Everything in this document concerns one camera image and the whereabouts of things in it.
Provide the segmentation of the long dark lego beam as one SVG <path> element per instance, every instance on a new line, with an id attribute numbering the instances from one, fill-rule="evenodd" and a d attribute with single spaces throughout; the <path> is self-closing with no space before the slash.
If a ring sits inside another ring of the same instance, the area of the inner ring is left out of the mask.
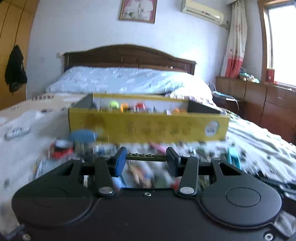
<path id="1" fill-rule="evenodd" d="M 146 162 L 166 162 L 166 155 L 127 153 L 126 160 Z"/>

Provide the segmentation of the light blue plastic case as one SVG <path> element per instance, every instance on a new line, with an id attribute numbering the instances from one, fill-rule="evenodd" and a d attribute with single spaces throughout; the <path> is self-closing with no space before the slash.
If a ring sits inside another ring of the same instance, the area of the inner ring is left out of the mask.
<path id="1" fill-rule="evenodd" d="M 229 164 L 235 166 L 238 169 L 241 169 L 240 158 L 239 158 L 238 152 L 234 146 L 228 147 L 227 161 Z"/>

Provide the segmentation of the yellow cardboard box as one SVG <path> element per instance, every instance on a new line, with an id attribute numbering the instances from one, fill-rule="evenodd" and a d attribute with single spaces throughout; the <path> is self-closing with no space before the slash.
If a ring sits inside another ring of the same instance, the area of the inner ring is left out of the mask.
<path id="1" fill-rule="evenodd" d="M 112 100 L 119 109 L 110 109 Z M 68 119 L 71 132 L 93 131 L 98 141 L 117 144 L 222 140 L 230 121 L 221 109 L 190 99 L 114 93 L 87 95 Z"/>

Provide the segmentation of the green shuttlecock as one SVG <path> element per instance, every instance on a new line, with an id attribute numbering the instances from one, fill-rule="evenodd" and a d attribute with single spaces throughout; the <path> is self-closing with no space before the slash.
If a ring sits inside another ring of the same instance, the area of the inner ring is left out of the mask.
<path id="1" fill-rule="evenodd" d="M 115 100 L 112 100 L 110 103 L 109 103 L 109 107 L 110 109 L 119 109 L 119 103 Z"/>

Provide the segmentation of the white fluffy blanket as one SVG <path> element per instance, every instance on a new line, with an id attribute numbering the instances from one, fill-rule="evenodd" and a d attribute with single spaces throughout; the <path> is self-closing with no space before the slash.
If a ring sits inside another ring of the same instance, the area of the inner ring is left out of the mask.
<path id="1" fill-rule="evenodd" d="M 8 131 L 30 128 L 22 137 L 6 140 Z M 69 134 L 67 111 L 42 113 L 31 110 L 13 121 L 1 119 L 1 233 L 10 233 L 18 221 L 11 208 L 13 194 L 25 184 L 65 162 L 49 156 L 55 141 Z M 248 172 L 263 172 L 269 178 L 295 181 L 295 146 L 254 123 L 231 116 L 222 141 L 178 143 L 172 147 L 179 155 L 192 155 L 208 162 L 213 157 L 227 159 L 228 147 L 238 152 L 241 167 Z M 117 187 L 164 188 L 175 184 L 168 166 L 160 162 L 128 161 Z"/>

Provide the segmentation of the wooden sideboard cabinet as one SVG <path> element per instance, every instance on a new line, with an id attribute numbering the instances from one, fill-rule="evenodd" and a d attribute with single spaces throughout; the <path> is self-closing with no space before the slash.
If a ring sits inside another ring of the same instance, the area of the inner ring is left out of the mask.
<path id="1" fill-rule="evenodd" d="M 295 144 L 295 89 L 216 77 L 218 92 L 242 101 L 242 117 Z"/>

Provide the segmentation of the light blue floral duvet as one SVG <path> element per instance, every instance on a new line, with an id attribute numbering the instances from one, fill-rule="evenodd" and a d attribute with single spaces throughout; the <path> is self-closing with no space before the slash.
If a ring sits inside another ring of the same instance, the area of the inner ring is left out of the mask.
<path id="1" fill-rule="evenodd" d="M 211 103 L 211 89 L 194 75 L 142 68 L 73 67 L 57 82 L 46 88 L 48 93 L 119 93 L 157 94 L 171 98 L 192 98 Z"/>

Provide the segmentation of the white small device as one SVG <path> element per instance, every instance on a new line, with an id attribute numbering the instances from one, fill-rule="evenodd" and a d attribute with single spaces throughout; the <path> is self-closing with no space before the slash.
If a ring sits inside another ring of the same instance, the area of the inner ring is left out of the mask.
<path id="1" fill-rule="evenodd" d="M 15 128 L 11 131 L 8 131 L 4 138 L 6 140 L 11 140 L 13 138 L 22 137 L 30 132 L 30 128 Z"/>

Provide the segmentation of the dark wooden headboard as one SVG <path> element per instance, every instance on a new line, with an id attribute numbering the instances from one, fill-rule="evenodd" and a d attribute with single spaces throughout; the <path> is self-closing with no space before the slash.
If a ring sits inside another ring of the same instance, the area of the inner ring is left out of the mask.
<path id="1" fill-rule="evenodd" d="M 194 75 L 196 62 L 138 45 L 109 45 L 86 51 L 67 52 L 64 71 L 75 66 L 148 68 Z"/>

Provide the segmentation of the red cup on sill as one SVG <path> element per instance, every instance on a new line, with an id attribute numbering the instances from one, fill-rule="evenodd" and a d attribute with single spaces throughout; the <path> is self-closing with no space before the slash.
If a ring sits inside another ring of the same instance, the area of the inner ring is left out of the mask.
<path id="1" fill-rule="evenodd" d="M 267 82 L 274 83 L 274 73 L 275 70 L 273 68 L 267 69 Z"/>

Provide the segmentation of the red white curtain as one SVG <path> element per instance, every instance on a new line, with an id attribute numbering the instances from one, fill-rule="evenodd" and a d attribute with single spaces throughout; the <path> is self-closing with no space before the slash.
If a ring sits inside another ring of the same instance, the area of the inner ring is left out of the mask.
<path id="1" fill-rule="evenodd" d="M 232 19 L 221 76 L 236 78 L 239 75 L 247 41 L 247 18 L 244 1 L 232 4 Z"/>

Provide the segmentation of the black hanging jacket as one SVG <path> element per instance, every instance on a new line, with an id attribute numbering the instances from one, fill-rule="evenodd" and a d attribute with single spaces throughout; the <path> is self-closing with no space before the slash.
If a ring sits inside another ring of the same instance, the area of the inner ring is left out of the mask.
<path id="1" fill-rule="evenodd" d="M 15 45 L 10 53 L 4 79 L 11 94 L 27 84 L 28 79 L 23 65 L 23 55 L 18 45 Z"/>

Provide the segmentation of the white air conditioner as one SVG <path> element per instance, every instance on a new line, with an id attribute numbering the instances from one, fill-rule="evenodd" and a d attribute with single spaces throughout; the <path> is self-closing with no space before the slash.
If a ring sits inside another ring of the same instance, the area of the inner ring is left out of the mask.
<path id="1" fill-rule="evenodd" d="M 221 26 L 224 22 L 224 14 L 213 8 L 191 0 L 182 1 L 182 13 L 195 16 Z"/>

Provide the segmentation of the orange wooden wardrobe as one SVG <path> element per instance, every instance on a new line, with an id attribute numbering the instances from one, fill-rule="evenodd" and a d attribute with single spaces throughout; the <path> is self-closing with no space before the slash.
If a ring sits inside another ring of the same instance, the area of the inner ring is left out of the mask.
<path id="1" fill-rule="evenodd" d="M 26 100 L 30 33 L 39 1 L 1 1 L 1 109 Z"/>

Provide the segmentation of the framed wall picture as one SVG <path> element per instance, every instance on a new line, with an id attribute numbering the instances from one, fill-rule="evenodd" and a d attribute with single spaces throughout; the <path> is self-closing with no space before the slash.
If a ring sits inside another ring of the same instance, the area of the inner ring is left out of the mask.
<path id="1" fill-rule="evenodd" d="M 156 10 L 157 0 L 123 0 L 119 20 L 154 24 Z"/>

